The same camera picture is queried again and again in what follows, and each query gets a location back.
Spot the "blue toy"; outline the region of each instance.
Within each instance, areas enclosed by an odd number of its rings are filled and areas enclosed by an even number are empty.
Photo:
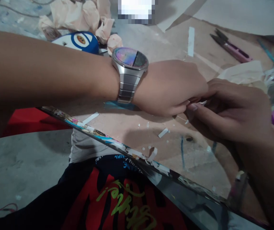
[[[78,31],[66,34],[52,41],[52,43],[92,54],[99,53],[98,40],[96,36],[88,31]]]

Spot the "hand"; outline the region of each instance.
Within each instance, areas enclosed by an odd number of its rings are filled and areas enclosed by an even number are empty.
[[[202,95],[205,106],[192,103],[186,115],[205,137],[222,142],[262,143],[272,133],[271,106],[260,89],[213,79]]]
[[[186,110],[188,99],[207,92],[206,80],[194,63],[168,60],[151,63],[139,83],[133,103],[157,116],[172,116]]]

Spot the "wooden board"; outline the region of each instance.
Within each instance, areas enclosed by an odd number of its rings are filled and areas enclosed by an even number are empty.
[[[124,46],[140,50],[150,62],[168,59],[194,62],[208,81],[217,77],[223,69],[239,64],[209,36],[214,32],[215,26],[194,18],[189,19],[185,15],[166,33],[162,33],[157,26],[121,24],[119,20],[115,21],[115,25],[114,31],[122,37]],[[189,27],[195,28],[194,57],[187,56]],[[258,45],[256,36],[221,30],[232,43],[255,60],[260,60],[264,70],[272,67],[273,63]],[[187,122],[184,114],[175,119],[161,118],[142,111],[115,109],[103,102],[85,104],[78,101],[56,107],[80,121],[99,112],[100,115],[88,125],[146,156],[149,154],[149,146],[156,147],[157,162],[224,198],[228,197],[238,172],[234,159],[221,145],[217,146],[213,154],[210,151],[212,142],[198,133]],[[170,133],[160,139],[158,134],[165,128],[168,128]],[[194,141],[186,141],[189,137],[193,137]],[[253,195],[246,195],[244,203],[250,203],[250,199],[257,203]],[[248,216],[266,223],[262,210],[259,206],[256,209],[257,211],[243,210]]]

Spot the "watch face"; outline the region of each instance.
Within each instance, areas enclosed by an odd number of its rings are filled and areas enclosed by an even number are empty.
[[[115,58],[120,64],[132,68],[132,69],[144,69],[148,66],[147,57],[132,48],[119,47],[114,49],[113,58]]]

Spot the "red object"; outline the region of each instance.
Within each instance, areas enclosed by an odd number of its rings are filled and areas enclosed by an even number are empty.
[[[61,129],[72,129],[72,127],[39,109],[18,109],[11,116],[2,137]]]

